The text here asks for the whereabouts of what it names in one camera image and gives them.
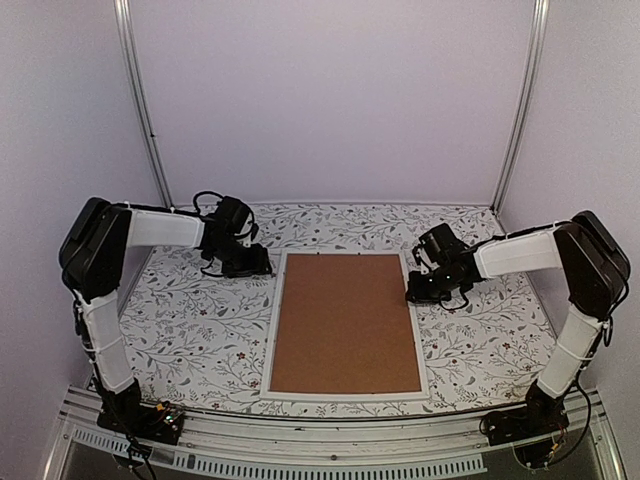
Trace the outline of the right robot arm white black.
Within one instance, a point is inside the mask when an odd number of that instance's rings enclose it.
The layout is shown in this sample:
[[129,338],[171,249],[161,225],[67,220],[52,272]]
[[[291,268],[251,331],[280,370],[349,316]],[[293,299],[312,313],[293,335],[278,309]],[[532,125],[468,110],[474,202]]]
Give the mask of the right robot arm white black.
[[567,317],[548,363],[529,387],[517,427],[537,436],[552,424],[567,391],[599,343],[611,341],[611,319],[630,292],[631,262],[591,210],[470,245],[446,224],[423,234],[413,255],[405,297],[443,305],[477,284],[508,274],[558,270],[567,291]]

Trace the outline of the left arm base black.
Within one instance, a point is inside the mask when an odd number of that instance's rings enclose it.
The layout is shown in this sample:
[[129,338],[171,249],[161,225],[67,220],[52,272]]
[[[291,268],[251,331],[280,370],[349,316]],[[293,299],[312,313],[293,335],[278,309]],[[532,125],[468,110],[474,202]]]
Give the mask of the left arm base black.
[[104,398],[97,425],[136,439],[177,445],[184,425],[184,410],[169,401],[145,406],[136,399]]

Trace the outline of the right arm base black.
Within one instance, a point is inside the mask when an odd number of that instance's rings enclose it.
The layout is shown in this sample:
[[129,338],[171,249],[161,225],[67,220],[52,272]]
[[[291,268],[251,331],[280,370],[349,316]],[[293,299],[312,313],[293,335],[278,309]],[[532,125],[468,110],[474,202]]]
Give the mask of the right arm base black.
[[547,436],[539,442],[515,448],[516,460],[521,465],[539,469],[550,465],[568,426],[569,419],[562,401],[532,397],[526,400],[524,407],[487,413],[480,420],[479,430],[491,446],[559,432],[559,440]]

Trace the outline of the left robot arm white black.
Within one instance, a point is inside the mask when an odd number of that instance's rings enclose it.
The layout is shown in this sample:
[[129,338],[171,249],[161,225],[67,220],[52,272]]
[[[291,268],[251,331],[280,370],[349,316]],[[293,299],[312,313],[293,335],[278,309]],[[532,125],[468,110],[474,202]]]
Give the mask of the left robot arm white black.
[[94,365],[104,409],[126,433],[141,433],[149,423],[117,313],[127,250],[192,248],[206,261],[220,261],[222,278],[269,275],[268,250],[256,243],[257,232],[251,208],[230,196],[220,196],[209,214],[99,197],[85,203],[59,251],[61,278],[79,310],[77,333]]

